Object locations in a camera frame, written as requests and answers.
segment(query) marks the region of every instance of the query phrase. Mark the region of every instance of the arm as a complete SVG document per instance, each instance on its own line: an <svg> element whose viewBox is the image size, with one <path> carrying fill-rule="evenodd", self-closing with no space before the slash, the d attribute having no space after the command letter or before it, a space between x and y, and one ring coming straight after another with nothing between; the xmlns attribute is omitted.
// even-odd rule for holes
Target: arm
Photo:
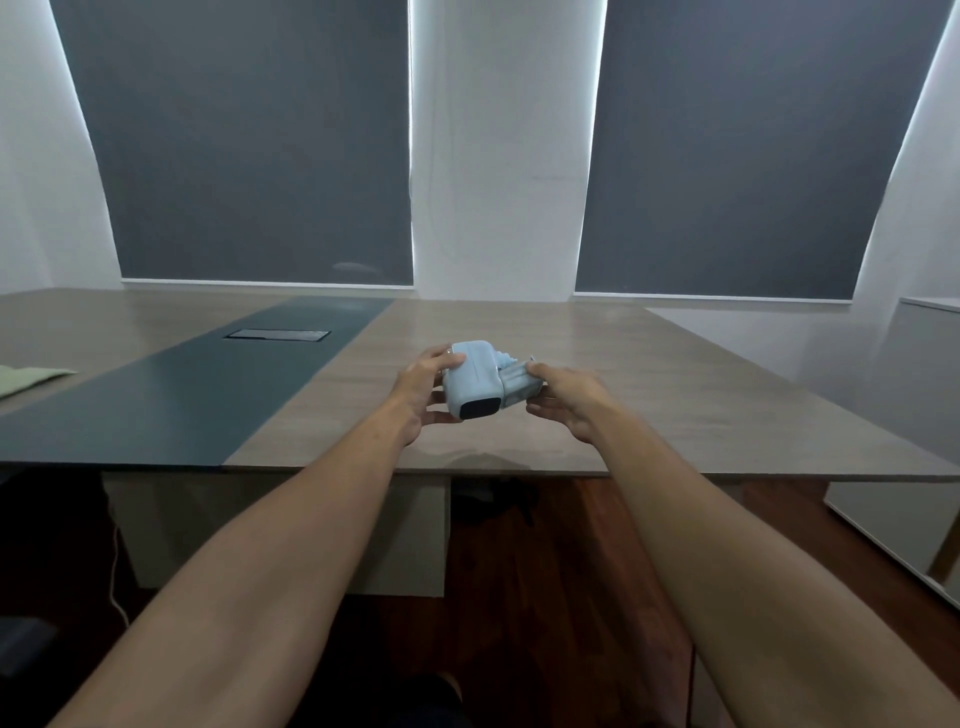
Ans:
<svg viewBox="0 0 960 728"><path fill-rule="evenodd" d="M527 409L593 443L740 728L960 725L960 705L850 590L703 478L595 376L530 364Z"/></svg>
<svg viewBox="0 0 960 728"><path fill-rule="evenodd" d="M396 459L462 354L425 352L325 455L221 528L150 603L51 728L283 726L324 650Z"/></svg>

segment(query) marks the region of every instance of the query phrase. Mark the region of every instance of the gray roller blind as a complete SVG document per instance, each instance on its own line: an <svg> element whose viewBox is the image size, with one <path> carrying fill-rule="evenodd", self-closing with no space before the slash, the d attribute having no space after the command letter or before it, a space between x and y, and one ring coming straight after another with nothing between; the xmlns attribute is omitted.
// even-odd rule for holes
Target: gray roller blind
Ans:
<svg viewBox="0 0 960 728"><path fill-rule="evenodd" d="M578 291L848 299L950 0L610 0Z"/></svg>
<svg viewBox="0 0 960 728"><path fill-rule="evenodd" d="M52 0L123 275L410 284L405 0Z"/></svg>

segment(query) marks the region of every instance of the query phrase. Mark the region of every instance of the right hand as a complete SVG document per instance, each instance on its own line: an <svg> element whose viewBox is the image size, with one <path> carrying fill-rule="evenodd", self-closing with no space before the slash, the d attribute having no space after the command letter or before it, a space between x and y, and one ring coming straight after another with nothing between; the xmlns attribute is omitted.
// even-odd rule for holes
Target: right hand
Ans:
<svg viewBox="0 0 960 728"><path fill-rule="evenodd" d="M619 407L594 372L560 369L538 361L528 361L527 372L546 382L536 397L527 400L527 412L566 425L581 442L593 444L595 414Z"/></svg>

